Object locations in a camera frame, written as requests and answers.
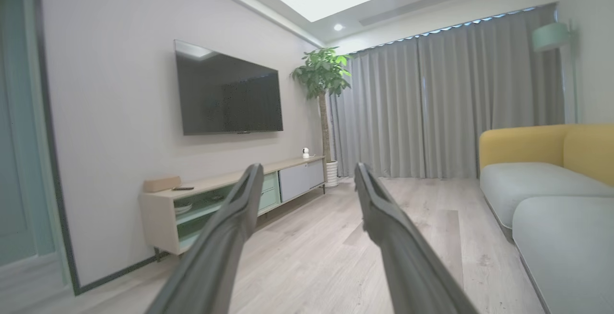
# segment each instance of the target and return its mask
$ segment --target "curtain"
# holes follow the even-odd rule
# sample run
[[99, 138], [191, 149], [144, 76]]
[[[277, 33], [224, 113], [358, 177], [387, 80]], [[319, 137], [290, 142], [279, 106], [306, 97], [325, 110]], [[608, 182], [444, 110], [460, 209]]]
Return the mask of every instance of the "curtain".
[[[356, 54], [352, 89], [333, 99], [340, 175], [365, 162], [379, 176], [475, 178], [484, 131], [562, 123], [559, 51], [531, 49], [554, 15], [544, 6]], [[398, 61], [398, 49], [413, 56]]]
[[387, 177], [426, 175], [417, 39], [360, 52], [349, 61], [351, 86], [331, 100], [341, 176], [357, 162]]

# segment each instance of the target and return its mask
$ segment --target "green drawer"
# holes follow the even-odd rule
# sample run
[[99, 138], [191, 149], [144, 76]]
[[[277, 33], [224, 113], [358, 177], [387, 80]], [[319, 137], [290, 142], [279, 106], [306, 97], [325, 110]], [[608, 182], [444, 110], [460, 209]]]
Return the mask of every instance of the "green drawer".
[[277, 194], [277, 190], [271, 189], [267, 190], [260, 197], [260, 205], [258, 206], [258, 210], [266, 209], [271, 205], [276, 205], [279, 203], [279, 197]]
[[262, 192], [266, 192], [267, 190], [275, 188], [275, 183], [277, 182], [277, 172], [266, 174], [265, 180], [262, 183]]

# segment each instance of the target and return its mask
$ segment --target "tv screen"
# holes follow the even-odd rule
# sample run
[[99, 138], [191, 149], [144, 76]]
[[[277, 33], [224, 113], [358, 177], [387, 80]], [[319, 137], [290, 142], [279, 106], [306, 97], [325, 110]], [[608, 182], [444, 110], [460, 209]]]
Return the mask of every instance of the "tv screen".
[[175, 40], [184, 135], [283, 130], [276, 70]]

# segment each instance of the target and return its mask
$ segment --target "wooden tv cabinet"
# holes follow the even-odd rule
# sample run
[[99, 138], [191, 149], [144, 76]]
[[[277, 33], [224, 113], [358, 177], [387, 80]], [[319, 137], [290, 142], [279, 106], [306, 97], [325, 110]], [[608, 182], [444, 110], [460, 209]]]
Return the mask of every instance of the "wooden tv cabinet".
[[[264, 182], [258, 215], [302, 196], [318, 187], [324, 189], [324, 157], [288, 159], [264, 164]], [[193, 190], [162, 190], [139, 196], [145, 241], [160, 251], [174, 255], [186, 252], [197, 239], [207, 220], [219, 209], [243, 171], [184, 183]], [[175, 206], [192, 204], [190, 211], [175, 215]]]

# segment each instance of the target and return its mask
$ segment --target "cabinet top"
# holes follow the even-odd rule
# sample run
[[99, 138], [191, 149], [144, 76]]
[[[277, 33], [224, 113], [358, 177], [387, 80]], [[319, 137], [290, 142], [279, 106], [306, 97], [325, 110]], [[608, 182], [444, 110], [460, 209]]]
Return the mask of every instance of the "cabinet top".
[[[294, 167], [296, 165], [311, 163], [315, 161], [320, 161], [324, 159], [323, 155], [318, 155], [316, 157], [311, 158], [293, 158], [287, 159], [285, 161], [280, 161], [276, 163], [263, 164], [264, 174], [270, 174], [274, 172], [278, 172], [279, 170]], [[156, 197], [156, 198], [168, 198], [171, 200], [177, 200], [181, 198], [187, 198], [191, 196], [195, 196], [196, 194], [201, 194], [205, 192], [209, 192], [209, 190], [214, 190], [222, 187], [226, 187], [228, 185], [233, 185], [234, 183], [239, 182], [241, 176], [243, 176], [244, 170], [240, 172], [234, 172], [230, 174], [224, 174], [220, 176], [214, 176], [206, 179], [201, 179], [198, 181], [193, 181], [190, 183], [182, 183], [182, 187], [194, 187], [193, 190], [161, 190], [160, 192], [155, 193], [141, 193], [141, 197]]]

